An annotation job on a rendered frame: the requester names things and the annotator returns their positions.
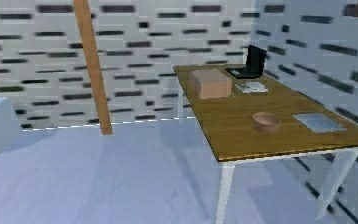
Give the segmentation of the brown cardboard box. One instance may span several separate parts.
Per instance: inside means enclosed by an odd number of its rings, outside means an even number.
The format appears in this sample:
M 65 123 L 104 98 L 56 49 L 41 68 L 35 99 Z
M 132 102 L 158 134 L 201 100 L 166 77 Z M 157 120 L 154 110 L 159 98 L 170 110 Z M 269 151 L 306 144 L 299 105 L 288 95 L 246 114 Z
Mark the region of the brown cardboard box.
M 232 80 L 218 69 L 192 71 L 189 80 L 199 99 L 229 97 L 232 92 Z

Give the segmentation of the wooden table with white legs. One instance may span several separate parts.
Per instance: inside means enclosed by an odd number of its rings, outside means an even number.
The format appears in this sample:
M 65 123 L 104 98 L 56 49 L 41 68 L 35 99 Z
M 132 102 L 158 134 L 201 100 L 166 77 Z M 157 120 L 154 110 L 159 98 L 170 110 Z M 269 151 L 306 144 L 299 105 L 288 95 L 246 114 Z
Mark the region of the wooden table with white legs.
M 199 99 L 190 86 L 190 73 L 218 69 L 232 80 L 229 97 Z M 335 159 L 319 190 L 317 216 L 323 217 L 338 188 L 358 157 L 358 125 L 335 114 L 308 97 L 262 76 L 266 93 L 244 94 L 235 85 L 242 79 L 229 75 L 224 65 L 187 65 L 174 68 L 178 84 L 178 117 L 183 117 L 183 100 L 190 103 L 213 155 L 221 168 L 215 224 L 223 224 L 235 167 L 238 164 L 333 153 Z M 278 129 L 258 132 L 252 115 L 273 113 L 280 119 Z M 346 130 L 314 133 L 293 118 L 296 114 L 321 113 L 342 124 Z

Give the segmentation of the brown wooden bowl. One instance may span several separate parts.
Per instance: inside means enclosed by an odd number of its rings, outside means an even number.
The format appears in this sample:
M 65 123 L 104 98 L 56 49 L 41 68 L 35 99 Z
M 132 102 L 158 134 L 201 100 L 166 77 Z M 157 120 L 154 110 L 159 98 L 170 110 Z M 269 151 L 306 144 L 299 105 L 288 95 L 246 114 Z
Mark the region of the brown wooden bowl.
M 278 129 L 280 126 L 280 119 L 273 113 L 257 112 L 252 115 L 253 127 L 256 131 L 262 133 L 271 133 Z

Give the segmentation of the black open laptop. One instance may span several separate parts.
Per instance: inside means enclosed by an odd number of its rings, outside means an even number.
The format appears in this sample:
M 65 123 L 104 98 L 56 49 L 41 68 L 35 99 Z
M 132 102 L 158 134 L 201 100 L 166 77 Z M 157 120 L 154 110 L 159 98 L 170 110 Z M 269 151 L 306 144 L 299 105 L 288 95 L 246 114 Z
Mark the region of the black open laptop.
M 264 70 L 266 56 L 266 50 L 249 45 L 245 66 L 243 68 L 226 68 L 226 71 L 237 79 L 259 78 Z

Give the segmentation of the leaning wooden pole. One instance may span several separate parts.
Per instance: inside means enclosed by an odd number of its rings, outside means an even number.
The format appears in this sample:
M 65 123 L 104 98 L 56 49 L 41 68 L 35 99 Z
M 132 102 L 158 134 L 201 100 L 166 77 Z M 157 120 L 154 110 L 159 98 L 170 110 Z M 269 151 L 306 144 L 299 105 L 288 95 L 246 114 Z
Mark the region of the leaning wooden pole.
M 103 135 L 112 135 L 113 129 L 108 110 L 107 96 L 101 73 L 89 3 L 88 0 L 73 0 L 73 6 L 91 82 L 100 130 Z

